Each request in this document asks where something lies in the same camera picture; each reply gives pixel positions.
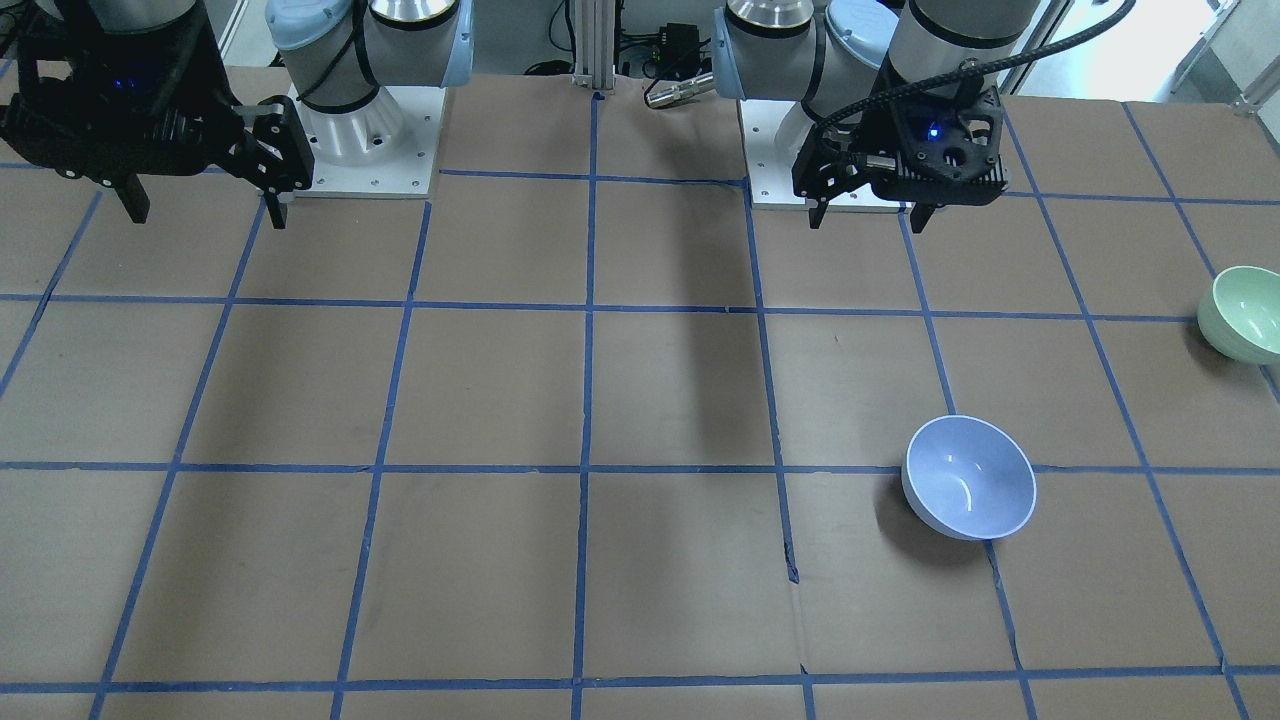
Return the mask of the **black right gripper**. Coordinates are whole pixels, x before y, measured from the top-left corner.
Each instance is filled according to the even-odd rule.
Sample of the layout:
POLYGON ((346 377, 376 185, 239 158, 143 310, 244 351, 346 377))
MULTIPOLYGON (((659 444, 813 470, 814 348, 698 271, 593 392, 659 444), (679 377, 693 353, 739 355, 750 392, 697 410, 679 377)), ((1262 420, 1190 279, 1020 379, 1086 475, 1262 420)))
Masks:
MULTIPOLYGON (((110 184, 134 224, 151 206, 138 176, 216 167, 266 192, 312 183, 296 105, 236 96, 201 1, 37 1, 15 68, 3 141, 31 164, 110 184)), ((287 228, 289 201, 266 196, 273 229, 287 228)))

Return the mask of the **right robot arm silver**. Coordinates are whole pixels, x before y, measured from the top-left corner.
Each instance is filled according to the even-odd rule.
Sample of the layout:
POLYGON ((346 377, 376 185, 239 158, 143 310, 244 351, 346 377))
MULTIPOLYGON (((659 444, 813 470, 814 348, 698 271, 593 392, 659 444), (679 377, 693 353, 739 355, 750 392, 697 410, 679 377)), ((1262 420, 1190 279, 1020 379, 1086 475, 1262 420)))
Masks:
POLYGON ((394 87, 466 85, 467 1, 270 1, 265 20, 293 83, 256 104, 230 87, 201 1, 36 1, 17 36, 18 90, 3 141, 28 163, 111 190, 142 223, 143 176, 219 167, 262 192, 285 225, 285 193, 315 161, 378 163, 403 143, 394 87))

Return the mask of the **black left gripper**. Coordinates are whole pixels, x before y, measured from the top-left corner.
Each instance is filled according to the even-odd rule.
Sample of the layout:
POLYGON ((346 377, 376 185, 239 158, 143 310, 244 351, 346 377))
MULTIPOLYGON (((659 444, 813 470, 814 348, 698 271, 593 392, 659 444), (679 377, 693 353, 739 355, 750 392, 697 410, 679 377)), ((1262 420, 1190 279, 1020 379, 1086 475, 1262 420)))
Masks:
POLYGON ((869 188, 881 200, 915 204, 910 232, 919 234, 937 206, 984 206, 1004 193, 1004 120, 998 92, 987 88, 964 108, 920 94, 812 127, 792 164, 792 192, 809 200, 813 231, 827 202, 869 188))

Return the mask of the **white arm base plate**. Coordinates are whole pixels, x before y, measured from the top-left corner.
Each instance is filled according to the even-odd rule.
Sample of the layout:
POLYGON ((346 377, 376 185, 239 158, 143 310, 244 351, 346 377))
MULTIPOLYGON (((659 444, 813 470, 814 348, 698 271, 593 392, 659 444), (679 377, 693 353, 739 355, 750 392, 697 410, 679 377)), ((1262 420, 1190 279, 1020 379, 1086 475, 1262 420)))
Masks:
POLYGON ((393 86, 343 114, 298 105, 315 165, 301 196, 428 199, 436 169, 448 92, 393 86))
POLYGON ((813 120, 799 102, 739 101, 742 150, 753 205, 804 213, 810 204, 794 193, 792 165, 813 120))

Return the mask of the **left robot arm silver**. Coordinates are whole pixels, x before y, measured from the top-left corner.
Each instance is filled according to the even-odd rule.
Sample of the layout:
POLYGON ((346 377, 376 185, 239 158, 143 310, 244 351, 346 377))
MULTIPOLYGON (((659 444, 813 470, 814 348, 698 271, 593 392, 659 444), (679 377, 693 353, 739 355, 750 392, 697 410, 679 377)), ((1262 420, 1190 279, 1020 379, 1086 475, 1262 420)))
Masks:
POLYGON ((1033 1, 727 1, 716 14, 716 90, 790 101, 800 140, 791 195, 819 228, 867 188, 936 210, 991 205, 1009 188, 995 63, 1012 55, 1033 1))

